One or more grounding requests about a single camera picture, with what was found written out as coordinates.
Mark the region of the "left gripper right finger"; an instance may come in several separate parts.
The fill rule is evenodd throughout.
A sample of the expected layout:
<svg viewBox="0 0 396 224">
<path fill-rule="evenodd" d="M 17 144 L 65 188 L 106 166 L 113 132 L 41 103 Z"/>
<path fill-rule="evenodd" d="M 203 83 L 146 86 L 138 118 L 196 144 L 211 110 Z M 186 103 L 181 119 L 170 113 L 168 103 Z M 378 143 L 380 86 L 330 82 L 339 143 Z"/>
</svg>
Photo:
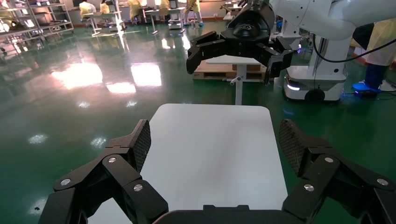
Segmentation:
<svg viewBox="0 0 396 224">
<path fill-rule="evenodd" d="M 310 224 L 327 198 L 360 224 L 396 221 L 396 184 L 342 156 L 326 140 L 303 133 L 290 119 L 280 124 L 279 146 L 300 182 L 282 210 Z"/>
</svg>

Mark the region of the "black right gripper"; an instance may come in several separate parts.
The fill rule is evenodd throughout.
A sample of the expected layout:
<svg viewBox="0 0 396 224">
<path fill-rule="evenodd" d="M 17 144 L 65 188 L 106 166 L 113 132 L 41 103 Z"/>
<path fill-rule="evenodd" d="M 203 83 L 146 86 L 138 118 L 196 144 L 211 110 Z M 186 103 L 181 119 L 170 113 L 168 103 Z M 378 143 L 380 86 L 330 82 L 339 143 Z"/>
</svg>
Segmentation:
<svg viewBox="0 0 396 224">
<path fill-rule="evenodd" d="M 188 74 L 198 68 L 202 61 L 226 54 L 226 45 L 235 56 L 244 56 L 246 50 L 255 46 L 255 59 L 266 67 L 264 84 L 279 77 L 282 70 L 290 67 L 293 50 L 287 41 L 277 36 L 269 43 L 275 12 L 269 2 L 250 2 L 217 34 L 211 31 L 192 41 L 188 49 L 186 69 Z"/>
</svg>

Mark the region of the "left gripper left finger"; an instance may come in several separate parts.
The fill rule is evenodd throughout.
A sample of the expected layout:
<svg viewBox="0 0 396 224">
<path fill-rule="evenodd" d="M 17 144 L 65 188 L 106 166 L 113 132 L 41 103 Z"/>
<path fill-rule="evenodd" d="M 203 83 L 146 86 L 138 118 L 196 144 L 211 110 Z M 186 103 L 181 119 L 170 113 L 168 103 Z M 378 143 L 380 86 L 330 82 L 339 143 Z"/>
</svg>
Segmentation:
<svg viewBox="0 0 396 224">
<path fill-rule="evenodd" d="M 150 125 L 142 119 L 131 134 L 112 139 L 96 159 L 55 181 L 39 223 L 86 224 L 109 199 L 132 223 L 154 223 L 169 206 L 141 176 L 150 146 Z"/>
</svg>

